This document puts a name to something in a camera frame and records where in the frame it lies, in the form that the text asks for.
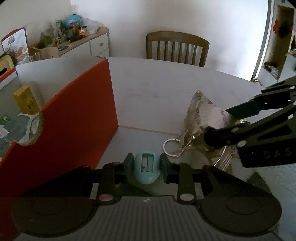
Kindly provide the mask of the white sideboard wooden top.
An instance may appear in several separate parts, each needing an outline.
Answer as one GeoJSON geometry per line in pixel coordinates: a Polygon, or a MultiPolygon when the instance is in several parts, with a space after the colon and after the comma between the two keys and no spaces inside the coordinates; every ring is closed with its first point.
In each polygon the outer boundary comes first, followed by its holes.
{"type": "Polygon", "coordinates": [[[62,44],[60,48],[60,57],[68,56],[96,56],[109,57],[109,29],[107,27],[99,27],[97,32],[75,42],[67,42],[62,44]]]}

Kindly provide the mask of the white wall cabinet unit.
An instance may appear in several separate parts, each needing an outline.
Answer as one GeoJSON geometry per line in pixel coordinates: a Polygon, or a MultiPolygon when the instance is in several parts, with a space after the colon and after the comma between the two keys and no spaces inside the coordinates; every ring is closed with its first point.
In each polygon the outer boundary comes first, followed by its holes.
{"type": "Polygon", "coordinates": [[[269,1],[251,82],[264,87],[295,76],[295,2],[269,1]]]}

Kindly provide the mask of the yellow tissue box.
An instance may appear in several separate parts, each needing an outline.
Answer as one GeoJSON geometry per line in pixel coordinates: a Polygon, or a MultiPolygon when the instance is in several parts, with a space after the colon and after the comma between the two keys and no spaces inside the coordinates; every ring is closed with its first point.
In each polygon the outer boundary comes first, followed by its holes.
{"type": "Polygon", "coordinates": [[[0,77],[5,78],[7,75],[15,72],[15,66],[10,55],[4,55],[0,59],[0,77]]]}

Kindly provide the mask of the blue globe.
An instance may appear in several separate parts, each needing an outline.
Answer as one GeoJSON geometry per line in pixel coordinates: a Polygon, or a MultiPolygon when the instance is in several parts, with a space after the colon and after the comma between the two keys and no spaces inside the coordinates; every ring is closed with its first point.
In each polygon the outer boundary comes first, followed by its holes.
{"type": "Polygon", "coordinates": [[[81,22],[81,18],[76,14],[72,14],[64,20],[64,26],[65,28],[68,28],[68,29],[74,28],[79,26],[80,22],[81,22]]]}

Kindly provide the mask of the light blue correction tape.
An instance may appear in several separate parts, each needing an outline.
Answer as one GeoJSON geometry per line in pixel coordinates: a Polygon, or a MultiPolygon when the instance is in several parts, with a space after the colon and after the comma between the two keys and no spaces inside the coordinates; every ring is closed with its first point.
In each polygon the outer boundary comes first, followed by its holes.
{"type": "Polygon", "coordinates": [[[29,118],[27,123],[26,133],[25,135],[18,141],[21,145],[31,145],[37,141],[38,137],[42,132],[42,113],[36,113],[34,115],[20,113],[18,116],[26,116],[29,118]]]}

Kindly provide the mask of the silver foil snack bag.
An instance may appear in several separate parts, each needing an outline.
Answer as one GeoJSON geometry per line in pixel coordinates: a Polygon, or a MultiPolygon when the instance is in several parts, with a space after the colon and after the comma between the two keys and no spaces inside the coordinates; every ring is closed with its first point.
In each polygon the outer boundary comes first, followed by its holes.
{"type": "Polygon", "coordinates": [[[224,109],[215,106],[201,91],[197,91],[192,97],[184,119],[181,145],[183,148],[195,147],[205,155],[211,165],[222,171],[229,171],[231,159],[236,153],[233,146],[211,148],[209,145],[202,144],[200,140],[194,143],[193,137],[200,136],[207,128],[227,128],[238,123],[239,120],[224,109]]]}

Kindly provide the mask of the brown wooden chair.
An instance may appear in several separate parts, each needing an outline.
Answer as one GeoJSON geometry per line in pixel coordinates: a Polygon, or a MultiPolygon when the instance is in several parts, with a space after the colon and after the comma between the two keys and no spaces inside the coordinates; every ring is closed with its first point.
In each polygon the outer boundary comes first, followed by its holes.
{"type": "Polygon", "coordinates": [[[147,59],[204,67],[210,43],[196,35],[157,31],[146,35],[147,59]]]}

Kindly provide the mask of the red white cardboard box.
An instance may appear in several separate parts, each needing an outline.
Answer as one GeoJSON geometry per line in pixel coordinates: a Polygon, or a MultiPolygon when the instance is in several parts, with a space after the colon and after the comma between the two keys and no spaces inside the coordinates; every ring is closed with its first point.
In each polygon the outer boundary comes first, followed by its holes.
{"type": "Polygon", "coordinates": [[[42,131],[30,145],[12,143],[1,160],[1,240],[18,231],[15,198],[80,166],[95,168],[118,129],[109,63],[102,60],[42,108],[42,131]]]}

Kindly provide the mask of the teal pencil sharpener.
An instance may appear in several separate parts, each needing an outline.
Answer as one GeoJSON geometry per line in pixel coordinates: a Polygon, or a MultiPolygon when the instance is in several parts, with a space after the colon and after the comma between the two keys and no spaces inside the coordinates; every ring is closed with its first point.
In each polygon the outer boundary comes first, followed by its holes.
{"type": "Polygon", "coordinates": [[[138,153],[133,161],[133,175],[139,183],[149,185],[154,183],[161,173],[159,155],[144,151],[138,153]]]}

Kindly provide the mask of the wooden tray holder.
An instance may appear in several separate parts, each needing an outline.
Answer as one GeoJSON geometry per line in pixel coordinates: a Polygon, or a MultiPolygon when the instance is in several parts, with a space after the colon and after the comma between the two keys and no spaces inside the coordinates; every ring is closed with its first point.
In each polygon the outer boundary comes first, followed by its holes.
{"type": "Polygon", "coordinates": [[[46,48],[36,48],[36,47],[31,47],[29,49],[29,54],[34,55],[36,54],[39,56],[40,60],[44,59],[52,59],[52,58],[59,58],[59,50],[57,47],[46,47],[46,48]]]}

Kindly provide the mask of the red dragon keychain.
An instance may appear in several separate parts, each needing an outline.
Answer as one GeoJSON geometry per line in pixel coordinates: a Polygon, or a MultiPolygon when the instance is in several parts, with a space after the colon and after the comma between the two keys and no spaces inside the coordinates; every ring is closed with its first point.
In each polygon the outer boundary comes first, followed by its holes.
{"type": "Polygon", "coordinates": [[[178,158],[193,144],[194,140],[194,136],[186,139],[182,134],[169,138],[163,143],[163,152],[169,157],[178,158]]]}

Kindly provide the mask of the red white snack bag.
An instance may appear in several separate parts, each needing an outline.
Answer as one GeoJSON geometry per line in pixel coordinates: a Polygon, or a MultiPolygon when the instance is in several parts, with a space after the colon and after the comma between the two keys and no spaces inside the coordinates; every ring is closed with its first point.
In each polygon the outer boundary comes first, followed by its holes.
{"type": "Polygon", "coordinates": [[[29,63],[30,54],[27,45],[25,27],[15,29],[1,40],[4,54],[11,56],[15,65],[29,63]]]}

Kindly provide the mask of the white green plastic packet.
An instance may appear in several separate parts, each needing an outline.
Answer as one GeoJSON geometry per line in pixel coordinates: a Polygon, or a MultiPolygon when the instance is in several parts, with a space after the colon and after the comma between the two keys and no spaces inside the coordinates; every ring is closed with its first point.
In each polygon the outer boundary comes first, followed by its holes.
{"type": "Polygon", "coordinates": [[[13,141],[18,142],[26,135],[30,118],[29,115],[18,115],[1,128],[1,158],[13,141]]]}

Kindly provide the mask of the yellow small box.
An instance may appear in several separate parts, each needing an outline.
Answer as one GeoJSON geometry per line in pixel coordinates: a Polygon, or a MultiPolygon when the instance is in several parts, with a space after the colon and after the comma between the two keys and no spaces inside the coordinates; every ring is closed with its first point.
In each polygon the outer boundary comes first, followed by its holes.
{"type": "Polygon", "coordinates": [[[34,115],[40,111],[36,99],[28,85],[23,85],[13,92],[13,97],[22,113],[34,115]]]}

